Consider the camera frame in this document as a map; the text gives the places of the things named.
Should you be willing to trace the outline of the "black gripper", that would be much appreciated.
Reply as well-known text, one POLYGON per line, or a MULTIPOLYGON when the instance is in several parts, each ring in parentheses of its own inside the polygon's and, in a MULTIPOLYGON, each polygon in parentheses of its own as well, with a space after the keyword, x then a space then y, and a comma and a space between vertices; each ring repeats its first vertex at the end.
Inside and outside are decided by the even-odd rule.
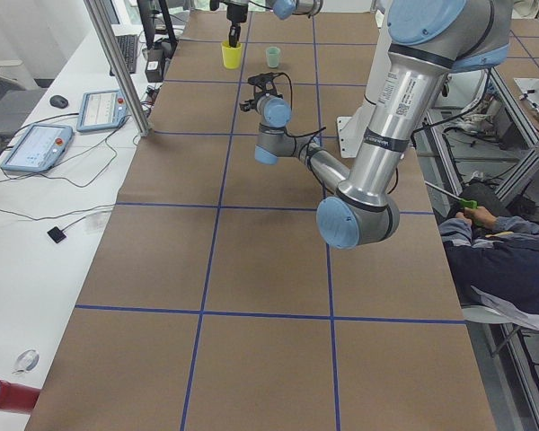
POLYGON ((247 21, 248 0, 226 0, 226 17, 231 22, 228 32, 228 46, 237 48, 239 45, 241 24, 247 21))
POLYGON ((277 86, 274 83, 281 75, 282 73, 268 72, 249 77, 247 83, 253 87, 253 97, 240 102, 240 110, 242 112, 258 111, 258 104, 263 97, 274 96, 281 99, 282 95, 278 92, 277 86))

